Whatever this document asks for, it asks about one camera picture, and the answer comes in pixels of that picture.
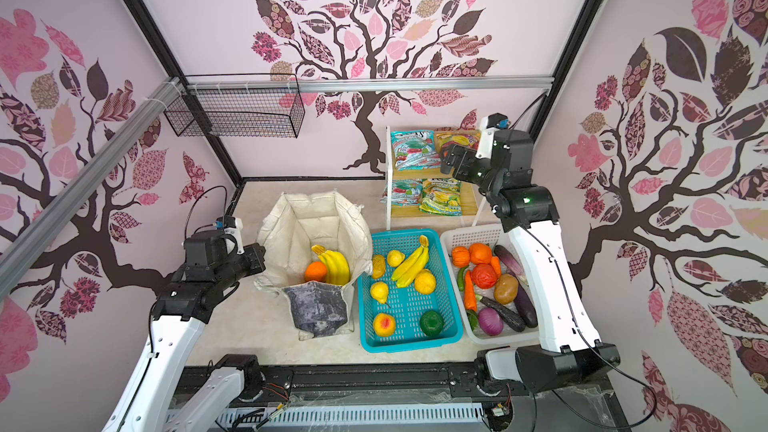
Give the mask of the cream canvas grocery bag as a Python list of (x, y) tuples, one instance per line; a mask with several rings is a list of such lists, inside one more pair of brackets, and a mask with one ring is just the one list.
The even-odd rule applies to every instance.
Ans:
[[(283, 194), (263, 220), (257, 242), (265, 248), (265, 270), (254, 286), (287, 301), (301, 340), (355, 331), (355, 283), (373, 272), (373, 240), (361, 205), (337, 191)], [(321, 261), (318, 248), (340, 253), (349, 271), (333, 279), (327, 268), (323, 279), (310, 280), (308, 268)]]

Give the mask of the orange fruit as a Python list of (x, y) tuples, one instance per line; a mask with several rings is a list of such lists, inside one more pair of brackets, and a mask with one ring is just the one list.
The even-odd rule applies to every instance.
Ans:
[(321, 261), (311, 262), (304, 272), (305, 282), (324, 283), (328, 274), (327, 266)]

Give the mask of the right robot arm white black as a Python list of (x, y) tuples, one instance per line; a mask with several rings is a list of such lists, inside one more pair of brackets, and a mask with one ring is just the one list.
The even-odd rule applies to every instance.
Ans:
[(532, 181), (532, 154), (527, 133), (490, 128), (476, 149), (444, 148), (440, 169), (476, 185), (491, 205), (526, 274), (536, 311), (538, 344), (486, 352), (488, 374), (539, 392), (603, 376), (617, 368), (620, 356), (615, 345), (602, 341), (583, 307), (552, 195)]

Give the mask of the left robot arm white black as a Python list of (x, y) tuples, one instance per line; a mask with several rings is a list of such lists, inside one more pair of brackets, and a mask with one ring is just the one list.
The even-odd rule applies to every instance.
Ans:
[(215, 308), (241, 279), (264, 271), (263, 246), (243, 244), (231, 229), (196, 233), (185, 259), (148, 313), (148, 336), (134, 371), (104, 428), (107, 431), (206, 431), (237, 399), (252, 401), (265, 378), (253, 355), (228, 354), (205, 383), (170, 416), (187, 360)]

